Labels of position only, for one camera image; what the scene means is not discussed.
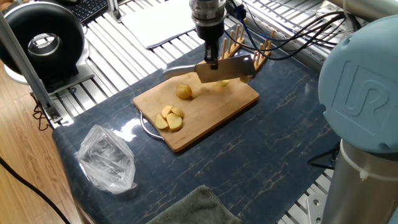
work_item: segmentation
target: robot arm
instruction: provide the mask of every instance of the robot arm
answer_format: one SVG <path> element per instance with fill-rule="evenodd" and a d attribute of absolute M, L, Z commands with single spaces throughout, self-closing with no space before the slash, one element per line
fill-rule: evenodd
<path fill-rule="evenodd" d="M 224 33 L 226 0 L 190 0 L 198 36 L 205 41 L 205 61 L 218 69 L 218 39 Z"/>

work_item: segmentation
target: wooden cutting board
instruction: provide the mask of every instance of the wooden cutting board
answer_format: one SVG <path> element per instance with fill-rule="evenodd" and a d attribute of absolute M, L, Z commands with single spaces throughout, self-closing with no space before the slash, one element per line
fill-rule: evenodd
<path fill-rule="evenodd" d="M 193 99 L 182 100 L 176 96 L 179 83 L 190 85 Z M 221 87 L 218 82 L 203 84 L 198 75 L 191 72 L 164 81 L 135 97 L 133 103 L 153 125 L 163 107 L 171 105 L 183 110 L 185 116 L 179 131 L 158 129 L 170 148 L 178 152 L 258 98 L 259 94 L 238 78 Z"/>

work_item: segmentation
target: wooden floor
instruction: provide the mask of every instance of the wooden floor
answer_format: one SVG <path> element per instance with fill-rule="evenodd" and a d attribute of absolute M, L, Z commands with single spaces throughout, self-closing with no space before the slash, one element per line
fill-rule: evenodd
<path fill-rule="evenodd" d="M 28 87 L 12 81 L 0 62 L 0 156 L 47 195 L 71 223 L 80 224 L 52 130 L 38 130 L 39 121 L 32 117 L 34 107 Z M 63 222 L 39 196 L 0 166 L 0 223 Z"/>

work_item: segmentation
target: blue marble countertop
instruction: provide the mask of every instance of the blue marble countertop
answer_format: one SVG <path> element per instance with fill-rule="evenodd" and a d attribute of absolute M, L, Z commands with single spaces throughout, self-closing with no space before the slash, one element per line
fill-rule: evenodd
<path fill-rule="evenodd" d="M 202 46 L 169 66 L 198 63 L 203 54 Z M 323 172 L 307 160 L 339 141 L 318 103 L 318 75 L 291 58 L 268 60 L 249 82 L 259 101 L 176 154 L 144 132 L 131 103 L 162 81 L 157 71 L 53 132 L 72 195 L 96 223 L 146 223 L 199 185 L 244 223 L 276 223 Z M 113 130 L 134 153 L 133 195 L 98 190 L 75 159 L 95 124 Z"/>

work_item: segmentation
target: kitchen knife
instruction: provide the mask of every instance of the kitchen knife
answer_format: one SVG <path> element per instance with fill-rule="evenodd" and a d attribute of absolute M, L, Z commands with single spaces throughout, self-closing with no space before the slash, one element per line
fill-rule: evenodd
<path fill-rule="evenodd" d="M 188 72 L 196 72 L 202 83 L 230 80 L 256 74 L 250 55 L 243 55 L 219 60 L 218 69 L 216 70 L 212 70 L 210 64 L 200 63 L 168 68 L 163 71 L 163 75 L 165 78 L 171 78 Z"/>

